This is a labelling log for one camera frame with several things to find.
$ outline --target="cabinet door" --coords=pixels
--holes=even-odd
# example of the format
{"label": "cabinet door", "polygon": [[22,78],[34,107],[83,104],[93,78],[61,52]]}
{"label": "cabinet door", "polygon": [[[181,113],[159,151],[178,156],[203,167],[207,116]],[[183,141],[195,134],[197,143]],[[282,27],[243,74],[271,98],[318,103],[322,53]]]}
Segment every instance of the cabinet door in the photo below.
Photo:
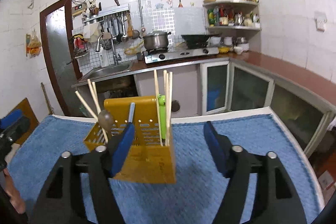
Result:
{"label": "cabinet door", "polygon": [[226,110],[228,61],[206,63],[202,71],[202,115]]}
{"label": "cabinet door", "polygon": [[230,109],[255,109],[270,105],[274,80],[261,73],[233,65],[233,87]]}
{"label": "cabinet door", "polygon": [[324,113],[279,85],[275,85],[272,110],[279,116],[304,150]]}

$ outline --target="yellow utensil holder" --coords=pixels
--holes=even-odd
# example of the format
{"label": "yellow utensil holder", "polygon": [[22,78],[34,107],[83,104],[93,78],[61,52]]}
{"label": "yellow utensil holder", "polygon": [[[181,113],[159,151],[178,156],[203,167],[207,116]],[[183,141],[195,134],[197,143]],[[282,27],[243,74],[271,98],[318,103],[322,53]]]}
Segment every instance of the yellow utensil holder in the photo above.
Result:
{"label": "yellow utensil holder", "polygon": [[[134,140],[121,171],[114,178],[140,183],[176,183],[173,137],[168,134],[169,145],[160,145],[155,96],[106,99],[104,108],[115,120],[111,133],[122,133],[126,127],[131,102],[135,103]],[[111,133],[108,133],[109,139],[113,138]],[[92,127],[84,144],[89,151],[106,144],[98,123]]]}

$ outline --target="blue towel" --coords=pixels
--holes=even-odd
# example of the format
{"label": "blue towel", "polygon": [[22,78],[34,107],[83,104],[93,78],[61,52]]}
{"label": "blue towel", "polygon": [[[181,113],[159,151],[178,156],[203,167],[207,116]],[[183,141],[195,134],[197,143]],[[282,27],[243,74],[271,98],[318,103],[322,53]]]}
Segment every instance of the blue towel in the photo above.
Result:
{"label": "blue towel", "polygon": [[[257,115],[213,122],[219,134],[251,153],[275,151],[301,198],[307,222],[318,215],[319,206],[312,179],[284,132],[270,115]],[[28,214],[60,154],[87,152],[83,138],[91,123],[62,120],[49,116],[19,149],[9,170],[16,187],[27,202]],[[203,123],[173,125],[176,156],[176,184],[141,184],[110,180],[120,211],[131,223],[212,223],[226,190],[228,179],[217,172],[203,136]],[[253,206],[256,175],[250,185],[241,223],[249,220]],[[89,190],[82,174],[86,214],[97,223]]]}

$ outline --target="person's hand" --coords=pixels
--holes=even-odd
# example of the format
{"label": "person's hand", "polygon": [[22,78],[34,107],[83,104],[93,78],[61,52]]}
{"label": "person's hand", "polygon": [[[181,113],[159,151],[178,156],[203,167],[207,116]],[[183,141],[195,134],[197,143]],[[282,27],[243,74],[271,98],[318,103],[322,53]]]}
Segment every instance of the person's hand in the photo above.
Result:
{"label": "person's hand", "polygon": [[12,206],[15,208],[15,210],[19,214],[23,214],[26,211],[25,202],[21,198],[20,192],[15,188],[14,182],[13,182],[12,177],[10,176],[7,168],[5,168],[3,170],[3,172],[5,174],[5,180],[6,180],[4,190],[5,190],[6,194],[9,195],[10,202],[11,202]]}

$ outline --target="stainless steel sink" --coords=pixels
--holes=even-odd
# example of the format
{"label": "stainless steel sink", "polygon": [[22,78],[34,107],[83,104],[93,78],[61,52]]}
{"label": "stainless steel sink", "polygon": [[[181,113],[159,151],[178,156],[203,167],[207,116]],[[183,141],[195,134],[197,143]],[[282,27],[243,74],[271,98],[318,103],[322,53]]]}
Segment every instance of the stainless steel sink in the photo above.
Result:
{"label": "stainless steel sink", "polygon": [[113,75],[116,73],[121,73],[121,72],[127,72],[131,70],[131,67],[133,65],[133,62],[127,62],[127,63],[122,63],[119,65],[112,65],[104,68],[95,68],[88,72],[86,75],[84,75],[81,79],[81,81],[86,81],[87,79],[96,79],[96,78],[101,78],[101,77],[106,77],[109,75]]}

